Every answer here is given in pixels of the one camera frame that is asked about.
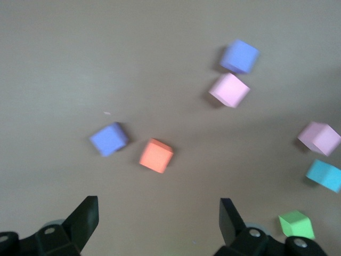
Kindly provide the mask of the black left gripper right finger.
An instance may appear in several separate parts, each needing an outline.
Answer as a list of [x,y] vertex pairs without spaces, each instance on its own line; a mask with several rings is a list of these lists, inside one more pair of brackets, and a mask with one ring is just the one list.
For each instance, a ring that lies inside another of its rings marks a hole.
[[284,243],[256,227],[247,227],[234,203],[220,199],[219,228],[224,245],[214,256],[328,256],[309,238],[290,236]]

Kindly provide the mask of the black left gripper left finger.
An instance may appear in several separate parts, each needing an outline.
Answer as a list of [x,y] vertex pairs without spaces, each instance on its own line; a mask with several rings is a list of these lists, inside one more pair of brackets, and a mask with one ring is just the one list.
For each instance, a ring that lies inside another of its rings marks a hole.
[[49,222],[29,237],[0,232],[0,256],[81,256],[99,224],[97,196],[87,196],[62,222]]

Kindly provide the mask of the green foam cube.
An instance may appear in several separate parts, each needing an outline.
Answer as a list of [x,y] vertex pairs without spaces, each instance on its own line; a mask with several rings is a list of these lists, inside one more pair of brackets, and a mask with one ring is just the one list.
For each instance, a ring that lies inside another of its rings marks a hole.
[[300,236],[315,239],[311,220],[300,211],[294,210],[278,215],[282,232],[287,236]]

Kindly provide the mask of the light blue foam cube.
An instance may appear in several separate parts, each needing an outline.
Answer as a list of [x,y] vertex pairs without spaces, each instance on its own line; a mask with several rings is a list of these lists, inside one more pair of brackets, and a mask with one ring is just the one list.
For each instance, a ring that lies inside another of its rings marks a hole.
[[316,159],[308,169],[306,177],[333,192],[341,191],[341,169],[329,163]]

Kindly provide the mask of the light pink foam cube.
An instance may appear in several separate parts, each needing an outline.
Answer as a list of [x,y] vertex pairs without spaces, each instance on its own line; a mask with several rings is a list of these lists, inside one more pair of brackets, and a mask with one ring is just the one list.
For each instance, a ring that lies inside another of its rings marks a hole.
[[209,94],[227,107],[237,108],[250,88],[232,73],[222,75],[209,90]]
[[297,139],[309,150],[325,156],[330,156],[341,144],[341,135],[330,125],[318,122],[310,122]]

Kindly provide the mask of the purple foam cube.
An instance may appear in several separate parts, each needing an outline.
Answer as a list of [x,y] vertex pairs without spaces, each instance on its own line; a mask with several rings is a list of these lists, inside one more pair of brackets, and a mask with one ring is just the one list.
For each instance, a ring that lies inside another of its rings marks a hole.
[[90,137],[90,142],[102,157],[108,157],[128,144],[128,136],[118,122],[114,122]]
[[249,74],[259,57],[259,50],[252,45],[236,39],[222,55],[220,65],[237,74]]

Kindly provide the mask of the orange foam cube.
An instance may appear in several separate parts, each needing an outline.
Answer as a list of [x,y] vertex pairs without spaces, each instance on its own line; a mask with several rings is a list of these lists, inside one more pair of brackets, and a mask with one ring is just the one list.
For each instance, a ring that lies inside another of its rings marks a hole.
[[164,173],[173,154],[172,147],[151,138],[144,148],[139,164],[155,172]]

